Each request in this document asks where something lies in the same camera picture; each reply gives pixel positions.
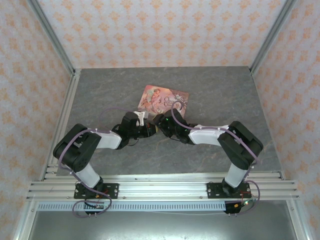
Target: book cover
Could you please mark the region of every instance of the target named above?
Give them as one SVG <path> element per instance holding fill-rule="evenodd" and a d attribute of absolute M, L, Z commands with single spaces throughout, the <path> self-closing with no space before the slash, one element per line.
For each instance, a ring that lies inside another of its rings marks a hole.
<path fill-rule="evenodd" d="M 176 103 L 174 108 L 177 109 L 181 116 L 184 117 L 188 104 L 189 93 L 177 91 L 159 86 L 147 85 L 143 91 L 139 111 L 147 111 L 151 115 L 164 114 L 171 109 L 172 104 L 179 100 L 183 102 L 183 108 L 180 103 Z"/>

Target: book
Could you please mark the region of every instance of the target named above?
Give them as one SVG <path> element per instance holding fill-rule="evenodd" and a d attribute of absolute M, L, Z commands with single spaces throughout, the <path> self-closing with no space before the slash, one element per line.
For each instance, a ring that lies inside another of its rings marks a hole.
<path fill-rule="evenodd" d="M 181 109 L 181 104 L 179 102 L 175 104 L 174 108 L 179 111 L 182 117 L 184 117 L 188 98 L 188 92 L 147 85 L 143 91 L 138 109 L 139 111 L 147 111 L 154 116 L 157 114 L 164 114 L 171 109 L 171 106 L 175 101 L 181 101 L 183 102 L 183 108 Z"/>

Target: gray marble floor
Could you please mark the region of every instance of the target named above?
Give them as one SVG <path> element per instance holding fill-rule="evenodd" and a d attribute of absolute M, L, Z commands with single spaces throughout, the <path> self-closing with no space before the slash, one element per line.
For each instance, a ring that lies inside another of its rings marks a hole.
<path fill-rule="evenodd" d="M 76 123 L 102 129 L 98 116 L 109 107 L 137 110 L 146 85 L 189 92 L 188 123 L 222 126 L 234 120 L 242 122 L 264 145 L 259 156 L 262 164 L 254 171 L 281 169 L 254 81 L 245 66 L 83 69 L 67 131 Z M 112 110 L 103 115 L 102 124 L 111 129 L 124 114 Z M 230 166 L 221 147 L 186 145 L 161 132 L 122 150 L 98 149 L 90 163 L 100 175 L 227 172 Z M 67 174 L 58 171 L 58 175 Z"/>

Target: mounting plate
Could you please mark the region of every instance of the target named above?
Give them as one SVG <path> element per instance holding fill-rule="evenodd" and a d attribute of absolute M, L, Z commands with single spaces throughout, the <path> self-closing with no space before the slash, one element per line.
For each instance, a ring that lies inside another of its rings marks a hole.
<path fill-rule="evenodd" d="M 107 191 L 106 194 L 111 199 L 118 199 L 118 193 L 119 193 L 119 183 L 103 183 L 102 185 L 103 192 Z M 74 191 L 74 199 L 97 199 L 95 198 L 95 193 L 93 193 L 92 196 L 86 195 L 88 194 L 88 190 L 83 186 L 81 183 L 77 183 L 75 185 L 75 191 Z"/>
<path fill-rule="evenodd" d="M 249 183 L 240 183 L 238 190 L 232 194 L 232 196 L 228 196 L 222 189 L 221 182 L 209 182 L 206 184 L 206 193 L 208 199 L 250 199 L 251 198 L 251 190 Z"/>

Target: floral wallpaper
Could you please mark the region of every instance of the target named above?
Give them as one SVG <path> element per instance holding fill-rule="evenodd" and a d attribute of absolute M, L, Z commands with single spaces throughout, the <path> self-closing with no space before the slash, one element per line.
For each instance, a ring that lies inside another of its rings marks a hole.
<path fill-rule="evenodd" d="M 285 0 L 39 0 L 75 68 L 250 66 Z"/>
<path fill-rule="evenodd" d="M 0 3 L 0 239 L 40 177 L 70 75 L 26 0 Z"/>
<path fill-rule="evenodd" d="M 316 1 L 297 1 L 255 82 L 285 175 L 298 180 L 309 224 L 320 236 L 320 8 Z"/>

